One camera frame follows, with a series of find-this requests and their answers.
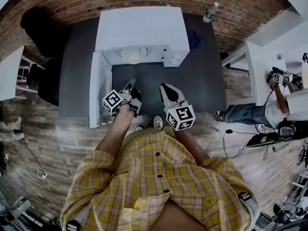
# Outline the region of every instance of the plug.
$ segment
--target plug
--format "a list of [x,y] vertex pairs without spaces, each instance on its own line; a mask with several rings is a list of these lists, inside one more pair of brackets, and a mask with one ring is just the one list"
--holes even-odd
[[48,174],[47,174],[47,173],[44,173],[44,174],[42,175],[42,179],[46,179],[47,176],[48,176]]

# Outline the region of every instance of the white t-shirt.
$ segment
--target white t-shirt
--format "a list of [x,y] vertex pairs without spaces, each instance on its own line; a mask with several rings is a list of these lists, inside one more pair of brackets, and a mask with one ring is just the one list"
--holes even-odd
[[308,89],[301,89],[286,95],[290,114],[283,114],[277,100],[268,100],[265,106],[265,117],[273,128],[278,128],[284,118],[288,121],[308,120]]

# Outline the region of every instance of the person wearing blue jeans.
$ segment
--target person wearing blue jeans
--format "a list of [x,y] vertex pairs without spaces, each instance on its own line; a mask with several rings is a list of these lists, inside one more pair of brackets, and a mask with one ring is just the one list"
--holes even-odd
[[289,121],[308,120],[308,89],[295,92],[288,83],[290,94],[284,97],[277,82],[271,79],[269,86],[274,90],[276,100],[268,100],[263,106],[256,106],[254,103],[229,106],[226,111],[216,113],[219,120],[247,125],[264,124],[274,129],[285,118]]

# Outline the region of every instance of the yellow plaid shirt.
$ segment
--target yellow plaid shirt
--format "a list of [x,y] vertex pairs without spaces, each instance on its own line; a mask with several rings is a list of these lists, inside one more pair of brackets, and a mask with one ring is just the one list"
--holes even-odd
[[83,159],[61,224],[88,205],[83,231],[148,230],[170,199],[208,231],[245,231],[250,216],[240,192],[251,193],[227,158],[207,159],[199,167],[170,128],[140,130],[124,139],[116,160],[103,151]]

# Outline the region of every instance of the brick wall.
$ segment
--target brick wall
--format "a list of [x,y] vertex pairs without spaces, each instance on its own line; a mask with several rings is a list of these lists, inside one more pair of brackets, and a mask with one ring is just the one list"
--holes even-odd
[[[214,1],[220,3],[212,20],[220,51],[230,51],[257,29],[290,6],[287,0],[169,0],[183,12],[203,15]],[[25,11],[35,6],[48,9],[63,25],[99,16],[102,10],[158,5],[159,0],[10,0],[0,11],[0,59],[22,45],[33,59],[42,59],[36,46],[20,27]]]

